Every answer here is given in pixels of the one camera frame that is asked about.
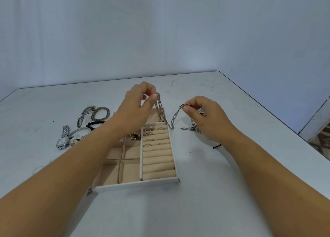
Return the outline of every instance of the jewelry tray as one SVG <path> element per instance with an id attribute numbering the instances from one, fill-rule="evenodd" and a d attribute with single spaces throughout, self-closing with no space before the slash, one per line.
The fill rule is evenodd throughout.
<path id="1" fill-rule="evenodd" d="M 149 134 L 143 136 L 144 129 L 147 126 L 152 126 L 155 130 L 158 127 L 166 127 L 168 134 L 167 132 L 163 133 L 163 131 L 158 131 L 160 134 L 152 135 L 152 137 L 163 139 L 148 139 L 150 138 Z M 171 133 L 170 129 L 167 128 L 166 122 L 159 122 L 157 109 L 152 109 L 146 124 L 141 128 L 141 140 L 132 141 L 130 136 L 126 135 L 109 151 L 100 172 L 93 181 L 92 191 L 99 193 L 124 188 L 179 182 L 180 180 L 171 142 Z M 154 145 L 151 148 L 149 146 L 149 149 L 157 148 L 160 149 L 160 151 L 149 151 L 148 148 L 143 147 L 146 144 L 148 144 L 148 146 L 151 144 Z M 156 158 L 152 158 L 155 157 L 154 155 L 158 154 L 161 154 L 159 156 L 161 158 L 157 156 Z M 156 161 L 156 164 L 154 164 L 155 160 L 163 160 L 165 162 Z"/>

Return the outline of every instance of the metal watch strap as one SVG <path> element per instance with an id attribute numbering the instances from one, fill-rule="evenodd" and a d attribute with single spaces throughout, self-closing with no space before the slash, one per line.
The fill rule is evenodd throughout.
<path id="1" fill-rule="evenodd" d="M 62 132 L 62 137 L 61 138 L 65 138 L 69 135 L 69 126 L 65 125 L 62 127 L 63 132 Z"/>

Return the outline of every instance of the white table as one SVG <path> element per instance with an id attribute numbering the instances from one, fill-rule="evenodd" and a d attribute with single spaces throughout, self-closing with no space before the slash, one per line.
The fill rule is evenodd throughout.
<path id="1" fill-rule="evenodd" d="M 220 72 L 191 73 L 19 89 L 0 102 L 0 197 L 63 151 L 62 126 L 76 129 L 87 106 L 117 110 L 125 92 L 148 81 L 168 117 L 196 95 L 217 101 L 229 119 L 280 163 L 330 198 L 330 162 Z M 181 184 L 125 189 L 84 197 L 63 236 L 271 236 L 233 159 L 224 147 L 182 131 L 171 132 Z"/>

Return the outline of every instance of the white wall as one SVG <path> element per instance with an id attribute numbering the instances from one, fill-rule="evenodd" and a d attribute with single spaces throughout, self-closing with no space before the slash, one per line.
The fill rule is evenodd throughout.
<path id="1" fill-rule="evenodd" d="M 330 0 L 13 1 L 20 87 L 217 69 L 296 132 L 330 95 Z"/>

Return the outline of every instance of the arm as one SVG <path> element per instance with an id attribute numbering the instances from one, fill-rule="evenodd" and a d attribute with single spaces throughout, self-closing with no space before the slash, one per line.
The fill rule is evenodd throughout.
<path id="1" fill-rule="evenodd" d="M 275 236 L 329 236 L 330 201 L 241 133 L 218 103 L 203 96 L 183 110 L 208 138 L 223 144 L 239 166 Z M 196 109 L 202 107 L 204 116 Z"/>
<path id="2" fill-rule="evenodd" d="M 135 85 L 107 122 L 1 198 L 0 236 L 59 236 L 109 150 L 141 129 L 156 101 L 153 85 Z"/>

